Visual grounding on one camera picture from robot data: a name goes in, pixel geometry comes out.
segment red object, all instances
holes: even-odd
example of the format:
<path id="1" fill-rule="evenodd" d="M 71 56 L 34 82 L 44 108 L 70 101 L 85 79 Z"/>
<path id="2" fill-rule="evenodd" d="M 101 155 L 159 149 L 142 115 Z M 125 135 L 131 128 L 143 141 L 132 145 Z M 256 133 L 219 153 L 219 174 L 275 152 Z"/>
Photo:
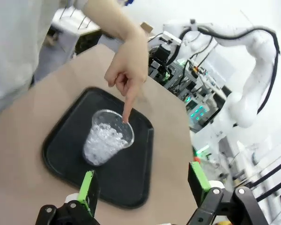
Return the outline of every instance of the red object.
<path id="1" fill-rule="evenodd" d="M 195 157 L 193 158 L 193 160 L 194 160 L 195 162 L 198 162 L 198 163 L 201 164 L 201 159 L 200 159 L 199 157 L 195 156 Z"/>

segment white lab coat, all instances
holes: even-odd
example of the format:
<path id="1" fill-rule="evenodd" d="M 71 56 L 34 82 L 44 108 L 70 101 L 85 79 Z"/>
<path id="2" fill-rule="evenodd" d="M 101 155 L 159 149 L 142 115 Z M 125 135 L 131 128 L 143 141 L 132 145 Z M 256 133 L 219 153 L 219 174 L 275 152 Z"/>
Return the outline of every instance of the white lab coat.
<path id="1" fill-rule="evenodd" d="M 0 112 L 28 90 L 51 20 L 87 0 L 0 0 Z"/>

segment sleeve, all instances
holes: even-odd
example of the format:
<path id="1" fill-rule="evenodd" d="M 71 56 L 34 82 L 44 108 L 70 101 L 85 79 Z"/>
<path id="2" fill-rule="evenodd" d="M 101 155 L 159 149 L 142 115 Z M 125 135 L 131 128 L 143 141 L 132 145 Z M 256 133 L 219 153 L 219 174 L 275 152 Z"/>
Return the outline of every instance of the sleeve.
<path id="1" fill-rule="evenodd" d="M 69 8 L 74 6 L 76 9 L 82 10 L 88 0 L 60 0 L 60 8 Z"/>

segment clear plastic cup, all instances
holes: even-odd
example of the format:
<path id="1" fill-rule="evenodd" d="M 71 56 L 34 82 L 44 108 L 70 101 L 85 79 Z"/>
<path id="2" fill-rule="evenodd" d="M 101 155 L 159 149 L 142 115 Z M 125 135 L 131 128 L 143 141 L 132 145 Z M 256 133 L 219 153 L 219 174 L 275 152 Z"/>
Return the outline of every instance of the clear plastic cup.
<path id="1" fill-rule="evenodd" d="M 92 128 L 83 146 L 83 157 L 89 164 L 100 166 L 133 142 L 133 129 L 129 123 L 123 123 L 120 114 L 100 110 L 92 117 Z"/>

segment ice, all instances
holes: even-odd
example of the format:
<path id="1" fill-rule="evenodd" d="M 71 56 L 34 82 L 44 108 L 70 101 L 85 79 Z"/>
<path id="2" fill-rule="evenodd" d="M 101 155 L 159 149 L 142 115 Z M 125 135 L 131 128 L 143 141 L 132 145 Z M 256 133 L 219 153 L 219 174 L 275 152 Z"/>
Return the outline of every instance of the ice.
<path id="1" fill-rule="evenodd" d="M 99 166 L 124 148 L 128 142 L 109 124 L 93 125 L 83 147 L 83 153 L 91 164 Z"/>

